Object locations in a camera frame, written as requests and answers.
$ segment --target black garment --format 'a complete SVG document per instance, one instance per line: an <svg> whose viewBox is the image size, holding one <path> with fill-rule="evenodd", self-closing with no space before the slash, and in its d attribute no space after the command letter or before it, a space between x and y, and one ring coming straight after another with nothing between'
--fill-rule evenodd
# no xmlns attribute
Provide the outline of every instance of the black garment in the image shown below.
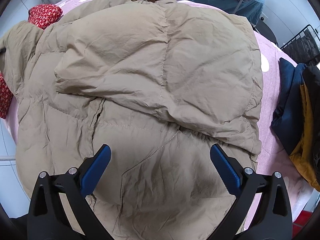
<svg viewBox="0 0 320 240"><path fill-rule="evenodd" d="M302 73L308 88L313 113L312 156L316 178L320 184L320 70L317 67L307 67Z"/></svg>
<svg viewBox="0 0 320 240"><path fill-rule="evenodd" d="M300 63L294 67L289 61L280 58L281 92L271 127L288 155L297 146L303 131L300 85L304 84L302 72L305 68L306 64Z"/></svg>

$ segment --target pink tablecloth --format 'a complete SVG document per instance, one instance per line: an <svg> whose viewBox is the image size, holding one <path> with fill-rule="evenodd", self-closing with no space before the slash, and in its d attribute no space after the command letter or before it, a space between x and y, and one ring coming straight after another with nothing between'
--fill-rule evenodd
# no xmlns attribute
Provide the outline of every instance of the pink tablecloth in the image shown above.
<svg viewBox="0 0 320 240"><path fill-rule="evenodd" d="M68 11L87 1L90 0L65 0L57 5L62 8L63 14L66 14ZM218 9L210 5L198 4L187 0L179 0L178 2L185 3L193 7ZM292 208L292 218L295 220L309 200L312 188L295 169L281 143L277 141L270 129L270 124L280 91L279 58L283 57L295 66L297 64L275 44L271 43L258 33L255 33L255 35L261 51L261 69L263 71L264 82L262 108L260 120L258 122L259 137L262 142L262 148L261 154L258 157L257 173L265 175L271 175L274 171L282 173L288 188ZM5 124L7 125L9 132L12 134L15 142L17 142L17 131L19 126L17 110L18 104L14 98L12 100L7 119L5 120ZM252 203L245 223L245 228L248 228L254 216L259 203L259 198L260 196L257 195Z"/></svg>

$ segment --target power outlet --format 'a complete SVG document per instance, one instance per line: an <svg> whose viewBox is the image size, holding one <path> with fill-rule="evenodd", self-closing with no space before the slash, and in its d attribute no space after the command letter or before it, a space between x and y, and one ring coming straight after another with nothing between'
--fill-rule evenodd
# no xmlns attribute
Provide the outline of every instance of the power outlet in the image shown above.
<svg viewBox="0 0 320 240"><path fill-rule="evenodd" d="M267 17L264 13L261 13L261 15L260 15L260 20L262 20L263 22L265 22L266 20L268 20L268 17Z"/></svg>

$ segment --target mustard yellow garment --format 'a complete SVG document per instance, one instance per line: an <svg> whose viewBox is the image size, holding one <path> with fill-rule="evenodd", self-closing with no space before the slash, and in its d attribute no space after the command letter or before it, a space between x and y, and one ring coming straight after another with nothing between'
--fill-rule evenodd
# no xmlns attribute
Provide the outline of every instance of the mustard yellow garment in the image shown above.
<svg viewBox="0 0 320 240"><path fill-rule="evenodd" d="M303 133L300 142L290 155L290 159L296 166L298 172L305 180L320 191L320 186L316 179L315 170L312 165L312 136L313 136L313 114L308 89L305 85L300 86L302 98L302 111L304 117Z"/></svg>

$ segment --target navy blue garment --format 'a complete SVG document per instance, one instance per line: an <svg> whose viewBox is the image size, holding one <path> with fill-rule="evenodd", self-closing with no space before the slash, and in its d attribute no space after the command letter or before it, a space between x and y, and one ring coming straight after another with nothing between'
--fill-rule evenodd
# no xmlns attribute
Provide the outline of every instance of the navy blue garment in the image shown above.
<svg viewBox="0 0 320 240"><path fill-rule="evenodd" d="M281 91L271 127L288 155L299 143L303 131L300 85L304 84L302 72L306 67L301 63L294 67L284 58L279 61Z"/></svg>

